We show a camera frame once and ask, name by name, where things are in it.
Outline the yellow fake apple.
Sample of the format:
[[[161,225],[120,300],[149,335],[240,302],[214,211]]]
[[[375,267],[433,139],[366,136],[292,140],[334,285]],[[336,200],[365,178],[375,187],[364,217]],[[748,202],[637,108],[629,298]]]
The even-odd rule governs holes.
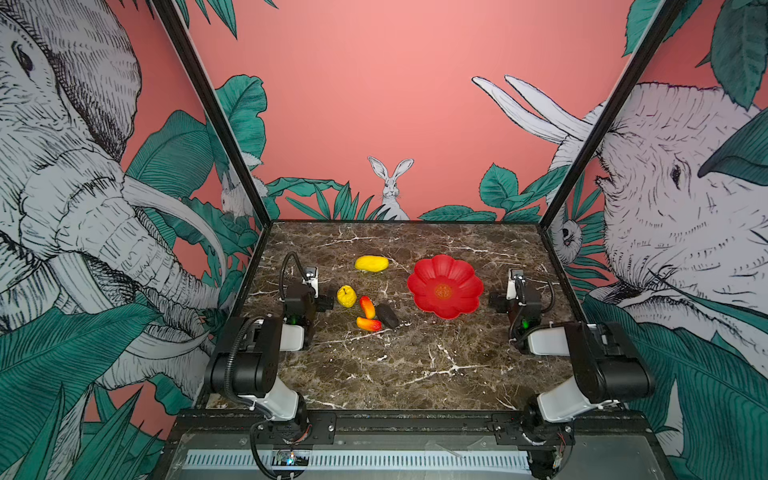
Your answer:
[[[344,285],[338,289],[336,298],[341,306],[351,308],[357,301],[357,294],[351,286]]]

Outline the red-orange fake mango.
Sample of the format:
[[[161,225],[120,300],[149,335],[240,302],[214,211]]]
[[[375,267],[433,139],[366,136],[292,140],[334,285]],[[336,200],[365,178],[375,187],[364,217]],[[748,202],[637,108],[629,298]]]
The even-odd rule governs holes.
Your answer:
[[[377,319],[368,319],[364,317],[358,317],[356,319],[356,326],[367,332],[379,332],[383,328],[383,324]]]
[[[363,311],[364,317],[366,319],[375,319],[376,318],[375,305],[373,304],[372,300],[368,296],[362,296],[359,299],[359,303],[360,303],[361,309]]]

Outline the red flower-shaped fruit bowl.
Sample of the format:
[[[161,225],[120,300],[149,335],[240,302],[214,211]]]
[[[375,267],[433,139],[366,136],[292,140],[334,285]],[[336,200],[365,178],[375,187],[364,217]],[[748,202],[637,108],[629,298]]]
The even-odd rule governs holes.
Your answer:
[[[444,320],[479,308],[484,284],[466,261],[448,255],[419,260],[407,279],[415,305]]]

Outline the dark fake avocado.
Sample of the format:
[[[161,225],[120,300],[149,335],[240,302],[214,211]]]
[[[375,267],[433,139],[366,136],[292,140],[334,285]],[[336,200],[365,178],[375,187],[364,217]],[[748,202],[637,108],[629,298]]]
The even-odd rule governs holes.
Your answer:
[[[394,310],[387,304],[379,304],[375,307],[377,319],[388,329],[397,329],[400,321]]]

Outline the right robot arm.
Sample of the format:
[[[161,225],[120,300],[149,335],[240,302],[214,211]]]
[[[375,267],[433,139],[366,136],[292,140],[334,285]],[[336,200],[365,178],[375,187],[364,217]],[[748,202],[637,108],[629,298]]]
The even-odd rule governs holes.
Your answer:
[[[579,321],[542,323],[552,309],[522,278],[505,293],[489,294],[489,306],[508,317],[511,346],[522,354],[563,357],[572,375],[528,400],[519,418],[523,440],[534,446],[566,441],[566,427],[590,411],[647,398],[655,379],[622,325]]]

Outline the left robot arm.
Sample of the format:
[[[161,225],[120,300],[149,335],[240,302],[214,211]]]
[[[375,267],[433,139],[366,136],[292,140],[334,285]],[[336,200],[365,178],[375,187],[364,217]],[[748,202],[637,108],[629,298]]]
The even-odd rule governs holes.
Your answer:
[[[315,335],[317,314],[334,299],[304,283],[291,284],[275,317],[235,317],[228,321],[205,370],[212,393],[264,418],[287,444],[304,441],[311,423],[304,397],[279,378],[283,352],[306,350]]]

